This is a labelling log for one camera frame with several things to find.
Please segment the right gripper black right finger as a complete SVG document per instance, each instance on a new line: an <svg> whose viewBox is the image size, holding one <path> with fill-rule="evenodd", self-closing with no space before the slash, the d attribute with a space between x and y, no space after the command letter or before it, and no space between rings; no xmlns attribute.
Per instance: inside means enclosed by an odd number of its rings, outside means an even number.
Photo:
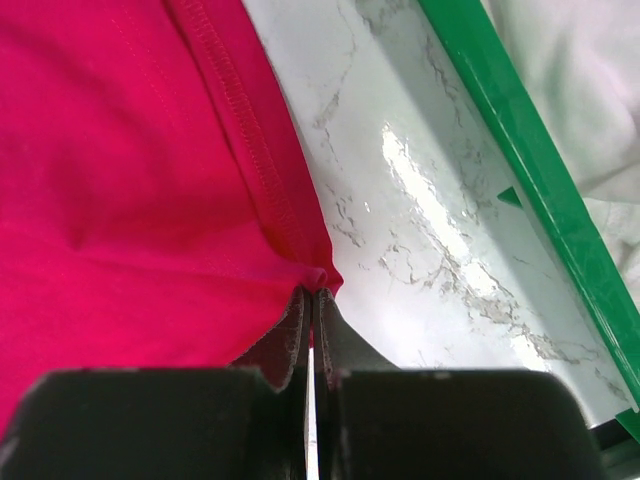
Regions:
<svg viewBox="0 0 640 480"><path fill-rule="evenodd" d="M343 318L334 295L323 288L313 294L315 411L319 477L341 475L338 414L334 390L352 371L386 372L399 368L378 352Z"/></svg>

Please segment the red t-shirt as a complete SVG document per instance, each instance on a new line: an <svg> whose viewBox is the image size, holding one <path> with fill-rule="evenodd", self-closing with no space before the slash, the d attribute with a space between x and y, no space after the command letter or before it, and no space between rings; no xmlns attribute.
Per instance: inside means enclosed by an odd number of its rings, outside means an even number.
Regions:
<svg viewBox="0 0 640 480"><path fill-rule="evenodd" d="M1 419L45 373L223 366L342 279L239 1L1 5Z"/></svg>

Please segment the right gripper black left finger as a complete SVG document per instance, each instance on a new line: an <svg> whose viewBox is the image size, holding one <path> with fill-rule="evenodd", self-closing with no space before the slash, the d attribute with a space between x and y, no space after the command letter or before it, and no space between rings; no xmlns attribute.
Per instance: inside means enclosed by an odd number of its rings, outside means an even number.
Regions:
<svg viewBox="0 0 640 480"><path fill-rule="evenodd" d="M310 293L297 287L281 319L232 364L232 479L305 479Z"/></svg>

